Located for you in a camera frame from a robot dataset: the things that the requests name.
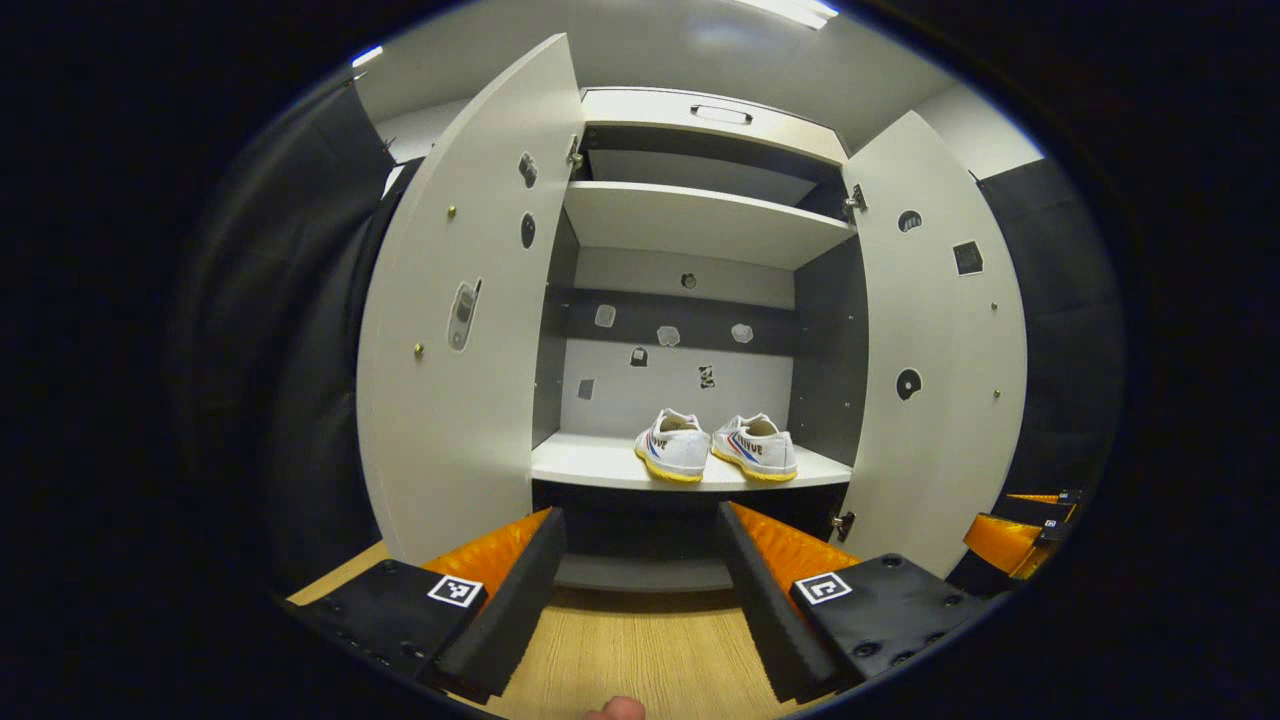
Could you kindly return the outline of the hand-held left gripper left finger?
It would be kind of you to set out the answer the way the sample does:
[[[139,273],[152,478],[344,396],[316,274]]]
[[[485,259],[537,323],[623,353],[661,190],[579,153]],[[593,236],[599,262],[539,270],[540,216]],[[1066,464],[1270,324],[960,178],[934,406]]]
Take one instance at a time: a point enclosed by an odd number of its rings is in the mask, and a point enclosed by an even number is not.
[[[399,682],[484,705],[506,692],[567,548],[543,509],[424,566],[385,559],[285,612]]]

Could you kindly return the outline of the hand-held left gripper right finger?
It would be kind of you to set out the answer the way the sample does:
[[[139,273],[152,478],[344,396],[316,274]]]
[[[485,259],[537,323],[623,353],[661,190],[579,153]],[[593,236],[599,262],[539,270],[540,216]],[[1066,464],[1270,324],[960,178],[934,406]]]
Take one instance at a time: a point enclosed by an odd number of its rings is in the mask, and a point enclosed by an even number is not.
[[[902,555],[856,560],[736,502],[719,503],[716,534],[783,702],[804,705],[874,682],[941,648],[993,603]]]

